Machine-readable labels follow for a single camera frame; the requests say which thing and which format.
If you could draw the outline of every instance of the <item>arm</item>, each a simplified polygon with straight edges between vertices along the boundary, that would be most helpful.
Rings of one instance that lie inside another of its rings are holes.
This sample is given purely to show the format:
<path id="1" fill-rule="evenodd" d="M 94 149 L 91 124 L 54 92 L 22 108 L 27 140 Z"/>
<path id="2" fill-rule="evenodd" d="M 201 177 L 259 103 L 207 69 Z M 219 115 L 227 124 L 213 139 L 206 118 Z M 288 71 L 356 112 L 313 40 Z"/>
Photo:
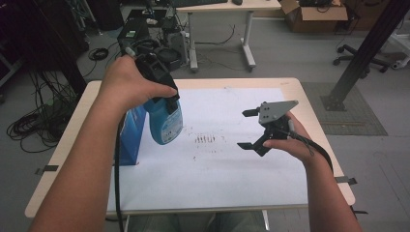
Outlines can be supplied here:
<path id="1" fill-rule="evenodd" d="M 176 90 L 141 76 L 129 56 L 106 71 L 75 143 L 30 231 L 103 231 L 118 124 L 128 109 Z"/>
<path id="2" fill-rule="evenodd" d="M 287 114 L 299 135 L 309 138 L 303 125 Z M 344 199 L 332 170 L 326 160 L 313 148 L 312 156 L 304 143 L 296 139 L 268 140 L 265 147 L 281 149 L 299 159 L 307 173 L 307 198 L 311 231 L 362 231 L 353 212 Z"/>

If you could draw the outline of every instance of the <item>table leg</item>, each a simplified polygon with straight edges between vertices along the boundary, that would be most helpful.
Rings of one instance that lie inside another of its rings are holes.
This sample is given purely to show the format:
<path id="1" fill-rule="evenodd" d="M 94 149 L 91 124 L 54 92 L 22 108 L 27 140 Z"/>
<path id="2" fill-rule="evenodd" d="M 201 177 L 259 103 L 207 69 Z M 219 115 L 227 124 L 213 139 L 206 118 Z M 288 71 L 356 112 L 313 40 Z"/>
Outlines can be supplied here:
<path id="1" fill-rule="evenodd" d="M 263 210 L 262 215 L 263 215 L 263 220 L 265 221 L 265 228 L 266 228 L 267 231 L 270 231 L 271 228 L 269 226 L 268 211 Z"/>
<path id="2" fill-rule="evenodd" d="M 190 28 L 190 70 L 194 73 L 198 72 L 198 62 L 196 60 L 195 40 L 192 32 L 192 13 L 188 13 L 188 24 Z"/>
<path id="3" fill-rule="evenodd" d="M 247 57 L 250 70 L 256 67 L 255 61 L 253 59 L 252 53 L 250 52 L 250 48 L 249 48 L 249 35 L 250 35 L 250 27 L 252 25 L 252 17 L 253 17 L 253 12 L 248 12 L 247 27 L 245 28 L 245 37 L 241 38 L 242 48 L 244 49 L 245 56 Z"/>

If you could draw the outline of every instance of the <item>chair wheel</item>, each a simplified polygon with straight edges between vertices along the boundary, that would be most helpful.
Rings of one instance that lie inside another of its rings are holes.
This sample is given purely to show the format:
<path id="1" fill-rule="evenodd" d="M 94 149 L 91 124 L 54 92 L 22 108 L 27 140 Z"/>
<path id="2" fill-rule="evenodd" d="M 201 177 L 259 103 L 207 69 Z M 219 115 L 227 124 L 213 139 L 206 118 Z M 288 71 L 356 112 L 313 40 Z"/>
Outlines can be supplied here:
<path id="1" fill-rule="evenodd" d="M 383 68 L 380 70 L 380 72 L 381 72 L 381 73 L 385 73 L 388 68 L 389 68 L 389 67 L 385 66 L 385 67 L 383 67 Z"/>
<path id="2" fill-rule="evenodd" d="M 360 79 L 365 79 L 366 76 L 367 76 L 367 74 L 368 74 L 368 72 L 363 72 L 363 73 L 362 73 L 362 76 L 360 77 Z"/>
<path id="3" fill-rule="evenodd" d="M 392 64 L 392 69 L 397 70 L 400 68 L 400 62 L 396 61 L 394 64 Z"/>
<path id="4" fill-rule="evenodd" d="M 344 51 L 344 47 L 340 46 L 337 48 L 337 53 L 341 53 Z"/>
<path id="5" fill-rule="evenodd" d="M 338 58 L 334 60 L 334 66 L 338 66 L 339 64 L 340 64 L 340 60 Z"/>

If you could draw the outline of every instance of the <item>wooden table frame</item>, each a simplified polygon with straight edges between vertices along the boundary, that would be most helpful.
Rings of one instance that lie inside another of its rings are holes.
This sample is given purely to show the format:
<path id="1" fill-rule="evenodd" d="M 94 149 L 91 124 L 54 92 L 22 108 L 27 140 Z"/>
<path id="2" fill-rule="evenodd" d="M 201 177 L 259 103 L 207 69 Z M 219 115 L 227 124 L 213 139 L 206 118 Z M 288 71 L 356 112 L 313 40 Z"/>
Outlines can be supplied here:
<path id="1" fill-rule="evenodd" d="M 324 134 L 316 115 L 308 101 L 308 98 L 302 88 L 301 83 L 296 78 L 229 78 L 229 79 L 176 79 L 177 86 L 180 89 L 200 89 L 200 88 L 223 88 L 226 86 L 232 88 L 279 88 L 283 93 L 283 97 L 286 100 L 297 100 L 299 104 L 292 109 L 293 114 L 301 121 L 301 123 L 307 129 L 307 132 L 311 136 L 312 140 L 320 144 L 330 155 L 335 171 L 335 177 L 344 176 L 335 154 L 329 144 L 326 135 Z M 90 82 L 78 103 L 77 108 L 70 120 L 60 143 L 58 144 L 50 162 L 49 166 L 57 165 L 56 171 L 46 171 L 28 206 L 25 211 L 25 215 L 29 218 L 33 218 L 38 211 L 41 203 L 44 200 L 46 193 L 51 187 L 55 177 L 57 176 L 60 167 L 63 165 L 70 149 L 73 146 L 75 138 L 79 132 L 79 129 L 100 89 L 101 82 Z M 347 183 L 338 184 L 342 194 L 344 195 L 347 203 L 353 205 L 355 203 L 354 194 Z M 257 207 L 253 210 L 269 210 L 277 207 Z"/>
<path id="2" fill-rule="evenodd" d="M 256 67 L 253 55 L 249 47 L 249 35 L 254 11 L 273 11 L 281 8 L 277 0 L 244 0 L 241 6 L 233 4 L 230 0 L 227 3 L 211 4 L 204 6 L 178 8 L 178 13 L 188 13 L 188 22 L 190 29 L 190 69 L 193 72 L 198 72 L 198 62 L 196 59 L 195 40 L 193 38 L 193 13 L 207 13 L 207 12 L 248 12 L 245 29 L 245 36 L 241 38 L 242 48 L 248 61 L 249 70 Z"/>

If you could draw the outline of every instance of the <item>office chair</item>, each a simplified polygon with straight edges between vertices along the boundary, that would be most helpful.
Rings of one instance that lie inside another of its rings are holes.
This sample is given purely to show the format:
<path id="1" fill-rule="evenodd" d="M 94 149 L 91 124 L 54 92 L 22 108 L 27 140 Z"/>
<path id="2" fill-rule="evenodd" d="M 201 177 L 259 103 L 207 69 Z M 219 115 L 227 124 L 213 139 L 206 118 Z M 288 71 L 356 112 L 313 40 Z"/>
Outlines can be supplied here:
<path id="1" fill-rule="evenodd" d="M 343 46 L 340 46 L 337 48 L 337 53 L 342 53 L 344 50 L 347 50 L 348 52 L 350 52 L 352 55 L 345 55 L 345 56 L 339 56 L 337 57 L 333 64 L 334 66 L 337 66 L 340 64 L 340 61 L 349 61 L 352 60 L 353 57 L 356 55 L 357 50 L 347 44 L 344 44 Z M 389 66 L 391 65 L 389 62 L 387 61 L 382 61 L 376 58 L 371 59 L 370 63 L 372 64 L 376 64 L 381 66 L 382 68 L 379 70 L 381 73 L 385 73 L 386 70 L 389 68 Z M 366 69 L 364 70 L 363 76 L 361 77 L 361 79 L 365 78 L 368 73 L 370 73 L 370 68 L 369 66 L 366 67 Z"/>

